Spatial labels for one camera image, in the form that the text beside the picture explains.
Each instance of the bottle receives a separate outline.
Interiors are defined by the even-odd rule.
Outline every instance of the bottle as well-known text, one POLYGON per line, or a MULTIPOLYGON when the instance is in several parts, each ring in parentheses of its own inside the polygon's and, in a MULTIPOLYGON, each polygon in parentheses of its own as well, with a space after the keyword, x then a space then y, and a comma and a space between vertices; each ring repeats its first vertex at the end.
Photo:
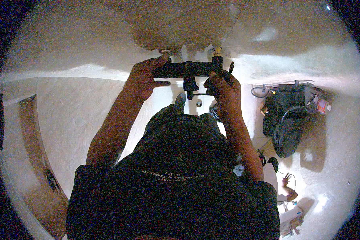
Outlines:
POLYGON ((331 104, 329 104, 326 100, 320 99, 317 103, 317 110, 322 113, 326 114, 332 109, 331 104))

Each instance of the hand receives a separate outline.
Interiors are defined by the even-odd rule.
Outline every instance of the hand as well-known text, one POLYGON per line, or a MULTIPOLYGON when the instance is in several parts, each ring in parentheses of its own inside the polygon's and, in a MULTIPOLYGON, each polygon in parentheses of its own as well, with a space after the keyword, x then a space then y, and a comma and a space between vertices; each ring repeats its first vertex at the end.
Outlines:
POLYGON ((214 71, 209 73, 209 81, 204 83, 205 88, 213 85, 217 93, 219 102, 219 117, 223 122, 235 118, 243 118, 241 113, 241 86, 235 77, 230 74, 230 79, 226 82, 219 74, 214 71))
POLYGON ((155 81, 152 70, 163 66, 169 58, 168 53, 164 53, 158 58, 151 58, 140 63, 136 63, 129 74, 123 91, 136 97, 138 101, 147 100, 153 93, 153 89, 161 86, 169 86, 171 82, 155 81))
POLYGON ((289 179, 291 178, 290 174, 286 174, 285 177, 283 177, 283 180, 281 181, 281 186, 286 187, 288 185, 289 179))

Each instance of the black bag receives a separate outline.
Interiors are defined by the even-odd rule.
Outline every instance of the black bag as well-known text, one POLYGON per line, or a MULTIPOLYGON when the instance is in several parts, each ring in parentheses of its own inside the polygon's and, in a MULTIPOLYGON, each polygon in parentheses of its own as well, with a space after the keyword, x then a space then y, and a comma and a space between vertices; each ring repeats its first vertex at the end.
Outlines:
POLYGON ((268 113, 264 116, 263 133, 272 137, 279 157, 289 157, 298 148, 307 114, 317 113, 314 98, 321 90, 310 83, 297 83, 281 84, 273 91, 264 103, 268 113))

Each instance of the tiled floor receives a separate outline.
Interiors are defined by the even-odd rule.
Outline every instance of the tiled floor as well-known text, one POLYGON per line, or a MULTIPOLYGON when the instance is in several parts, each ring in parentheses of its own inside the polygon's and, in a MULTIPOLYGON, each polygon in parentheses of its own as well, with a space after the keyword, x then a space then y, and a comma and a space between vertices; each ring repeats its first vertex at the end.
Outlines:
MULTIPOLYGON (((221 44, 225 64, 235 61, 243 117, 256 148, 268 139, 256 110, 259 99, 250 94, 253 84, 311 79, 331 96, 332 111, 308 118, 298 150, 278 158, 279 170, 296 177, 298 206, 305 213, 300 234, 291 239, 330 239, 349 216, 360 189, 360 55, 336 13, 324 1, 227 3, 217 12, 211 11, 217 2, 187 1, 190 15, 180 2, 144 4, 116 7, 67 1, 35 9, 10 50, 1 84, 39 77, 40 130, 66 195, 70 196, 74 171, 85 163, 91 139, 133 64, 158 56, 154 49, 161 47, 173 50, 174 61, 207 61, 208 45, 221 44), (191 26, 191 15, 198 20, 194 31, 178 31, 191 26), (138 17, 150 21, 138 22, 138 17), (222 25, 226 28, 215 33, 222 25), (152 35, 139 37, 137 30, 152 35)), ((174 101, 181 91, 178 80, 155 89, 144 103, 123 156, 133 151, 150 117, 174 101)), ((10 93, 5 97, 10 100, 10 93)), ((213 99, 200 99, 201 108, 195 98, 185 113, 207 112, 213 99)), ((271 143, 264 146, 264 154, 275 156, 271 143)))

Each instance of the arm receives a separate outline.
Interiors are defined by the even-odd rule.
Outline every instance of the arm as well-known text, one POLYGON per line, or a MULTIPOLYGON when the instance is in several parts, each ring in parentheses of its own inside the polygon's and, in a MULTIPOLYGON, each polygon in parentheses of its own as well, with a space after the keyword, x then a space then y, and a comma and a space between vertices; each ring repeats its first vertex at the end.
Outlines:
POLYGON ((139 111, 151 94, 159 86, 169 82, 155 82, 152 70, 168 60, 168 54, 159 58, 137 63, 112 105, 103 125, 93 138, 87 154, 87 164, 106 169, 112 166, 122 153, 129 132, 139 111))
POLYGON ((252 145, 241 113, 241 86, 239 81, 231 74, 230 81, 227 83, 221 76, 212 71, 210 80, 205 84, 205 87, 208 87, 208 84, 213 84, 219 92, 219 117, 224 124, 231 150, 240 153, 242 156, 242 165, 246 170, 242 176, 246 180, 264 180, 263 166, 252 145))
POLYGON ((286 195, 286 198, 288 201, 292 201, 293 199, 297 198, 298 194, 290 187, 287 187, 287 184, 289 182, 289 178, 291 175, 286 174, 285 177, 283 177, 283 180, 281 182, 281 187, 287 192, 288 195, 286 195))

